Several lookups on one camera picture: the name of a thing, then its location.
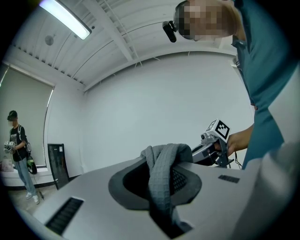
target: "jeans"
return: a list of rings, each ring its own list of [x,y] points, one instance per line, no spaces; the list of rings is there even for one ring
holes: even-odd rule
[[[27,168],[27,160],[24,158],[19,162],[15,162],[15,167],[18,170],[18,174],[22,182],[24,183],[27,191],[33,196],[37,194],[37,191],[32,183],[31,177]]]

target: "man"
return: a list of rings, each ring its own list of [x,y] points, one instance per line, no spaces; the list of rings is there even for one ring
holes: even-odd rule
[[[37,191],[32,183],[27,168],[27,150],[25,149],[27,139],[25,135],[25,130],[22,126],[19,127],[18,114],[16,111],[10,111],[7,120],[9,126],[13,127],[10,130],[10,142],[15,143],[15,148],[13,149],[13,159],[19,177],[27,189],[26,199],[33,198],[34,202],[36,204],[39,204]]]
[[[188,0],[176,7],[174,25],[184,38],[194,41],[232,36],[237,48],[255,117],[252,126],[229,137],[228,155],[247,148],[245,169],[249,160],[280,147],[284,140],[268,107],[291,78],[298,60],[268,13],[253,0]]]

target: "black rectangular slot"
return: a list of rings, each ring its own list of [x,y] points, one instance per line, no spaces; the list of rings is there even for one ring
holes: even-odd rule
[[[226,175],[221,175],[218,177],[219,179],[228,181],[228,182],[234,182],[234,183],[238,183],[239,182],[239,178],[235,178],[235,177],[231,177],[231,176],[226,176]]]
[[[82,204],[83,200],[71,197],[49,220],[46,227],[58,235],[62,235]]]

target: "black camera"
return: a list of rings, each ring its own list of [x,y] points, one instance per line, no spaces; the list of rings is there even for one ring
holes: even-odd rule
[[[170,41],[172,43],[175,43],[177,39],[176,39],[176,36],[174,33],[177,30],[173,24],[173,21],[163,22],[163,29],[164,29],[165,33],[167,34],[168,38],[170,39]]]

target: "black cap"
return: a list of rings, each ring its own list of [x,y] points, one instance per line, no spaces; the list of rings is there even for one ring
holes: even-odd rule
[[[8,121],[13,121],[15,118],[17,118],[18,117],[18,114],[17,114],[17,112],[15,111],[15,110],[12,110],[12,111],[10,111],[9,112],[9,115],[8,115],[8,117],[7,117],[7,120]]]

